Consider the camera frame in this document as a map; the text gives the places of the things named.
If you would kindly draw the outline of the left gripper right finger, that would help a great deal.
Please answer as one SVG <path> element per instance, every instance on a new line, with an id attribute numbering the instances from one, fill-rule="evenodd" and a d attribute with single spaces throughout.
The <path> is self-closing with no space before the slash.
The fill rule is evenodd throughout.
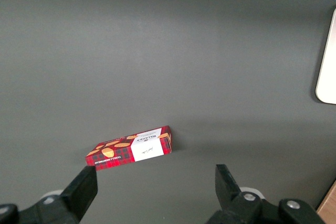
<path id="1" fill-rule="evenodd" d="M 242 190 L 224 164 L 216 165 L 215 191 L 221 210 L 207 223 L 281 223 L 278 207 L 254 189 Z"/>

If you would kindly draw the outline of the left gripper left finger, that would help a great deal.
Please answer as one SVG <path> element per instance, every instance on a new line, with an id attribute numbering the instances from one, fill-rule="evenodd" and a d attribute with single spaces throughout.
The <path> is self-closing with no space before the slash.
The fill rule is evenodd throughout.
<path id="1" fill-rule="evenodd" d="M 97 172 L 86 166 L 60 195 L 48 195 L 20 212 L 20 223 L 79 223 L 98 192 Z"/>

